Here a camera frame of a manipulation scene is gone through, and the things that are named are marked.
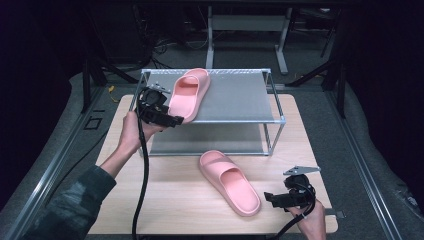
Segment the metal frame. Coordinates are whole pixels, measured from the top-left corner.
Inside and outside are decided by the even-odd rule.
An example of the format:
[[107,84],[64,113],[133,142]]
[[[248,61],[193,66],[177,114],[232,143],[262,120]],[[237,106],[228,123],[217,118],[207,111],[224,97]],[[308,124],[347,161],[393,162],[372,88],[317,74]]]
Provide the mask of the metal frame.
[[[143,69],[141,72],[141,81],[139,81],[139,85],[140,84],[147,84],[149,77],[151,74],[155,74],[155,72],[157,72],[158,74],[184,74],[187,70],[186,69]],[[283,110],[278,98],[278,94],[277,94],[277,90],[275,88],[275,84],[274,81],[272,79],[272,75],[271,75],[271,70],[270,69],[208,69],[209,73],[225,73],[225,72],[233,72],[234,71],[241,71],[243,73],[262,73],[263,77],[264,77],[264,82],[266,85],[268,85],[268,83],[271,86],[272,89],[272,94],[275,97],[275,101],[277,104],[277,108],[278,108],[278,114],[279,114],[279,118],[280,119],[273,119],[273,120],[269,120],[269,121],[233,121],[233,122],[225,122],[225,121],[193,121],[194,124],[198,123],[198,124],[219,124],[219,123],[252,123],[252,124],[262,124],[263,125],[263,130],[264,130],[264,135],[265,135],[265,140],[266,140],[266,151],[262,151],[262,152],[243,152],[243,153],[227,153],[228,155],[264,155],[264,156],[269,156],[272,155],[274,152],[274,149],[276,147],[276,144],[278,142],[278,139],[280,138],[281,132],[283,130],[283,127],[286,123],[286,119],[284,117],[283,114]],[[137,86],[137,90],[134,94],[134,98],[132,100],[131,103],[131,107],[130,109],[133,108],[134,106],[134,102],[136,101],[136,96],[138,96],[139,91],[140,91],[140,86]],[[277,130],[276,133],[276,137],[274,140],[271,140],[269,131],[268,131],[268,124],[279,124],[279,129]],[[179,156],[179,155],[198,155],[198,154],[192,154],[192,153],[150,153],[150,155],[152,156]]]
[[283,16],[250,16],[250,15],[213,15],[212,7],[208,7],[208,52],[206,56],[206,68],[213,68],[214,30],[244,30],[244,31],[275,31],[281,32],[279,44],[275,45],[280,72],[288,74],[286,60],[283,54],[283,46],[290,23],[291,8],[287,9]]

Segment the gray carpet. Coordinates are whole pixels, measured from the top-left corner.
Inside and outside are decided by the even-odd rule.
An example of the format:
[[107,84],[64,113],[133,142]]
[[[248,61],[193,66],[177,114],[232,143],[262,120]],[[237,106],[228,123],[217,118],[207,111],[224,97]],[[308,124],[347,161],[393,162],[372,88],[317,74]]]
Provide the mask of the gray carpet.
[[[278,41],[278,34],[222,34],[215,40],[214,67],[226,69],[271,68],[276,83],[289,83],[326,60],[319,57],[323,40],[317,34],[292,33],[285,50],[290,73],[287,76],[282,76],[279,74],[273,51],[273,45]],[[194,42],[192,46],[200,46],[201,44],[202,42]],[[186,46],[169,45],[165,53],[155,55],[155,58],[173,68],[204,67],[206,62],[205,50],[204,47],[196,50]],[[155,65],[150,63],[146,68],[155,68]],[[129,74],[136,78],[140,75],[139,71]],[[117,103],[113,102],[111,97],[119,99],[125,94],[134,92],[133,85],[126,84],[115,75],[108,74],[108,78],[110,84],[116,86],[116,90],[111,94],[106,88],[99,90],[99,100],[93,103],[93,108],[86,115],[88,118],[85,119],[84,124],[75,136],[74,144],[67,149],[67,154],[64,156],[66,163],[57,181],[52,185],[50,194],[58,186],[59,180],[79,160],[81,161],[59,185],[58,191],[74,181],[87,166],[96,162],[104,140],[103,134],[107,131],[117,108]],[[343,211],[346,215],[346,218],[338,220],[338,231],[329,234],[328,239],[386,239],[384,229],[370,201],[369,193],[366,191],[361,175],[358,173],[354,154],[342,130],[339,118],[332,108],[334,103],[331,97],[328,97],[331,93],[319,91],[317,85],[320,84],[321,80],[320,77],[317,77],[298,89],[285,89],[282,92],[292,94],[295,97],[312,149],[318,165],[322,169],[321,174],[333,207],[336,211]],[[81,117],[81,75],[73,77],[70,81],[73,85],[72,95],[55,132],[33,168],[0,214],[0,239],[5,239],[7,232],[21,213],[43,173],[52,159],[58,156],[58,150],[61,150],[72,127]],[[424,222],[398,197],[399,191],[406,191],[406,187],[402,186],[403,182],[392,173],[372,144],[367,132],[366,119],[355,94],[349,88],[346,93],[347,118],[345,121],[348,122],[354,133],[361,153],[387,204],[400,236],[408,240],[424,239]],[[255,238],[255,236],[156,236],[152,239]],[[131,239],[131,236],[89,235],[87,239]],[[283,236],[283,239],[304,238],[300,234],[287,234]]]

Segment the wire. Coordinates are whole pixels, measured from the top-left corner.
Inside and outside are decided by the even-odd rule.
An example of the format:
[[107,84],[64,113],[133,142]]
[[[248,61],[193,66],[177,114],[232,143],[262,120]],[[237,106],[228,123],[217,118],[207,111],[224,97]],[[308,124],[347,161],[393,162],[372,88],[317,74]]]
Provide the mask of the wire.
[[146,195],[146,189],[147,189],[147,182],[149,180],[149,154],[147,153],[147,144],[146,144],[146,138],[144,136],[143,132],[143,125],[140,115],[142,113],[139,113],[140,106],[139,106],[139,99],[140,99],[141,91],[138,93],[137,99],[136,99],[136,107],[137,107],[137,117],[138,117],[138,130],[139,130],[139,138],[141,143],[141,148],[143,151],[143,158],[144,158],[144,176],[143,176],[143,184],[141,186],[141,192],[140,197],[138,199],[137,207],[134,212],[133,217],[133,223],[132,223],[132,239],[137,240],[137,222],[138,222],[138,216],[140,215],[140,210],[143,205],[144,197]]
[[49,204],[53,195],[56,193],[57,189],[59,188],[59,186],[63,183],[63,181],[66,179],[66,177],[68,177],[68,175],[74,170],[74,168],[85,158],[87,157],[87,155],[93,151],[93,149],[100,143],[100,141],[106,136],[107,132],[109,131],[106,130],[102,136],[100,137],[99,140],[97,140],[97,142],[84,154],[84,156],[82,156],[77,162],[74,163],[74,165],[66,172],[66,174],[62,177],[62,179],[59,181],[59,183],[56,185],[56,187],[53,189],[52,193],[50,194],[49,198],[46,200],[46,204]]

